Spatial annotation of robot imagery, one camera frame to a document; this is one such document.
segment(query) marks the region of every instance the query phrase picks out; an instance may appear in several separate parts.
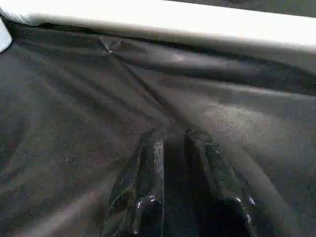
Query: white object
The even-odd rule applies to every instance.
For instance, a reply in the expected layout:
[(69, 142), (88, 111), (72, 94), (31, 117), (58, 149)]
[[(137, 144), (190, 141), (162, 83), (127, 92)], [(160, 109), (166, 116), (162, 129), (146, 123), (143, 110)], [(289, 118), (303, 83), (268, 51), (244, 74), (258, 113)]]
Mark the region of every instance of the white object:
[(0, 53), (9, 47), (11, 42), (11, 35), (0, 18)]
[(164, 0), (1, 0), (8, 19), (57, 23), (190, 44), (238, 44), (316, 53), (316, 18)]

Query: dark tarp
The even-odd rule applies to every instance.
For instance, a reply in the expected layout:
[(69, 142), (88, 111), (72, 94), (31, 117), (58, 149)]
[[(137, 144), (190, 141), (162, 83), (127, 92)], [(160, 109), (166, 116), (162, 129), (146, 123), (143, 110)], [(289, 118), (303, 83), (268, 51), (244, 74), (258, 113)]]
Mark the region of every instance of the dark tarp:
[(253, 11), (316, 17), (314, 0), (172, 0)]
[[(96, 219), (141, 134), (188, 127), (211, 134), (251, 188), (268, 220), (259, 236), (315, 236), (314, 75), (174, 44), (9, 30), (14, 42), (0, 56), (1, 236), (98, 236)], [(180, 189), (181, 174), (171, 174)]]

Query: gray surface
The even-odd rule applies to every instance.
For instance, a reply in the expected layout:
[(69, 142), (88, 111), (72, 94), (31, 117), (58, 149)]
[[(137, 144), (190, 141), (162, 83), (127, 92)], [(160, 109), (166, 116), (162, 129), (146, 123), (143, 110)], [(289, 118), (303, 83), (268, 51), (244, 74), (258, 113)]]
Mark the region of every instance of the gray surface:
[(315, 0), (174, 0), (174, 1), (316, 17), (316, 1)]

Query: black fabric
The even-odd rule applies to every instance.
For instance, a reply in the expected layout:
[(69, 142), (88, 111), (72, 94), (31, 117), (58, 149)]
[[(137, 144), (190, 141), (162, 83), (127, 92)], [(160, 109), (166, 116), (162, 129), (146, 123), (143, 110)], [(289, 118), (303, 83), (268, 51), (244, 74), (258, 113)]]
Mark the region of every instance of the black fabric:
[(2, 236), (99, 236), (141, 134), (187, 127), (210, 133), (251, 188), (269, 220), (260, 236), (315, 235), (314, 75), (180, 45), (9, 30), (14, 42), (0, 55)]
[(204, 5), (316, 17), (314, 0), (172, 0)]

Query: wrinkled fabric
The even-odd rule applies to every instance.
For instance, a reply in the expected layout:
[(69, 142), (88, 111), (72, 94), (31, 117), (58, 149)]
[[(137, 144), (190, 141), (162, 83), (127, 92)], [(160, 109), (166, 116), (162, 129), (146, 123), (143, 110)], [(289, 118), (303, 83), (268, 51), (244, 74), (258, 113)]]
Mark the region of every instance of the wrinkled fabric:
[(315, 235), (315, 75), (175, 44), (9, 30), (14, 42), (0, 55), (2, 236), (99, 236), (141, 134), (188, 127), (220, 145), (271, 233)]

